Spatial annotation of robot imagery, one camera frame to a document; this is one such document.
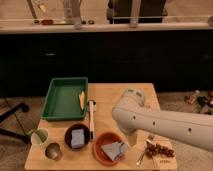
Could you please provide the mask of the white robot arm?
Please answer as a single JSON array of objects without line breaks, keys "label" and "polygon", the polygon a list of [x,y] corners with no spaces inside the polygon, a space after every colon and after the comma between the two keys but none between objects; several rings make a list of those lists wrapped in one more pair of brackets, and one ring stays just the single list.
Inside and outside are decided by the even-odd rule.
[{"label": "white robot arm", "polygon": [[112,107],[118,128],[131,135],[144,130],[213,152],[213,116],[147,108],[142,89],[126,89]]}]

